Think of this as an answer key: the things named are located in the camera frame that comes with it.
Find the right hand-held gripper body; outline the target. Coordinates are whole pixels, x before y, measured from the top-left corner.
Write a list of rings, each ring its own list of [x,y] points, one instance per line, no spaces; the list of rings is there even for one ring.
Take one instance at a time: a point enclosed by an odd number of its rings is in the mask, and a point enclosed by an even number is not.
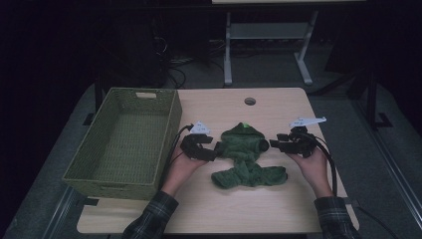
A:
[[[296,154],[307,158],[311,156],[316,147],[320,147],[317,137],[308,132],[307,126],[325,122],[326,118],[297,118],[290,123],[291,132],[289,140],[297,147]]]

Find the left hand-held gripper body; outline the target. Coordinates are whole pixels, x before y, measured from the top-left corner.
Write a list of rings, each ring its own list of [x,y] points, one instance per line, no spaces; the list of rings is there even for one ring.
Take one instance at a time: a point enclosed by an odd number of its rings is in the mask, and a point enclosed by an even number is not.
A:
[[[197,143],[195,141],[195,136],[198,134],[208,135],[209,132],[210,129],[202,121],[199,120],[190,128],[189,134],[182,139],[180,148],[189,158],[199,159],[199,145],[203,146],[203,143]]]

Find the green plush dinosaur garment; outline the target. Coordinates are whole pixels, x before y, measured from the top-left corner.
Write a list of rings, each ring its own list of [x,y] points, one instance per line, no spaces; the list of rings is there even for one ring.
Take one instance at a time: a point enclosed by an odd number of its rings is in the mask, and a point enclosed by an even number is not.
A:
[[[232,159],[233,166],[211,174],[212,182],[217,187],[274,186],[287,181],[288,174],[283,166],[262,167],[257,162],[270,145],[265,136],[252,126],[239,122],[224,131],[220,138],[215,146],[217,156]]]

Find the green woven basket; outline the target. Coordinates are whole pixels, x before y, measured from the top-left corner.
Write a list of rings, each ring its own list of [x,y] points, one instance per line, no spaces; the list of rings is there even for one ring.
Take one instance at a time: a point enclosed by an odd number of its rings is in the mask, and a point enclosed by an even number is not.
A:
[[[112,88],[63,179],[90,197],[148,200],[179,131],[175,90]]]

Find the person's left hand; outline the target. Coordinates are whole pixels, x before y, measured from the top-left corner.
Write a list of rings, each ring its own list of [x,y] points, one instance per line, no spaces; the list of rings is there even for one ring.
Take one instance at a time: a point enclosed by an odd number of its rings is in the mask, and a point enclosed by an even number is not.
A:
[[[161,190],[166,194],[175,197],[177,191],[190,178],[190,176],[206,161],[189,158],[180,148],[173,153],[172,163],[168,170],[167,177]]]

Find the person's right hand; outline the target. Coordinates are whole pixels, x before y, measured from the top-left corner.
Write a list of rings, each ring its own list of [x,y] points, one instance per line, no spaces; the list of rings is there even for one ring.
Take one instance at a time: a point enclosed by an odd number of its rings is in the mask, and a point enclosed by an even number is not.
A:
[[[307,158],[291,153],[288,153],[288,157],[298,165],[316,198],[333,196],[327,178],[327,159],[320,149],[315,148]]]

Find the black stand leg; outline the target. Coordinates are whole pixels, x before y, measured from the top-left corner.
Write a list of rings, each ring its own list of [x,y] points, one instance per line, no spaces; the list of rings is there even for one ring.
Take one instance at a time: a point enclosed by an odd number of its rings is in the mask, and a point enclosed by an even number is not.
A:
[[[308,93],[308,96],[323,96],[346,83],[350,83],[349,89],[346,91],[346,96],[350,100],[357,101],[363,94],[366,94],[364,116],[371,129],[379,130],[381,127],[393,127],[387,115],[376,110],[377,79],[374,71],[369,67],[363,67],[345,74],[321,89]]]

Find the metal frame rail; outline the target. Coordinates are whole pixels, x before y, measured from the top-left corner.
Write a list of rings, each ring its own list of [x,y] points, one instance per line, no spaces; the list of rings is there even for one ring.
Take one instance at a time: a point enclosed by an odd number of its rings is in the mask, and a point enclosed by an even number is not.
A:
[[[379,133],[379,129],[376,126],[373,126],[366,118],[366,112],[362,104],[357,101],[352,101],[351,104],[358,117],[362,121],[366,131],[369,133],[370,137],[375,143],[378,151],[380,152],[383,161],[386,164],[387,171],[396,184],[396,187],[402,196],[410,214],[422,231],[422,202],[419,200],[402,170],[399,168],[391,150],[384,141],[384,138]]]
[[[41,239],[57,239],[60,232],[65,227],[67,217],[76,205],[79,199],[78,192],[71,186],[67,186],[58,204],[54,210],[54,213],[41,237]]]

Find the white metal table frame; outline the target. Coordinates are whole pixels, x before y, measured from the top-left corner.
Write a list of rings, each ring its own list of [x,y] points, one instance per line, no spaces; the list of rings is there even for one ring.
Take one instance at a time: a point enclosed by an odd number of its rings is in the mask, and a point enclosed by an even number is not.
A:
[[[302,47],[294,53],[294,56],[304,84],[310,86],[313,80],[305,62],[305,56],[314,32],[317,16],[318,11],[313,11],[307,22],[299,23],[233,23],[231,13],[227,13],[223,58],[224,85],[231,86],[233,84],[232,40],[302,40]]]

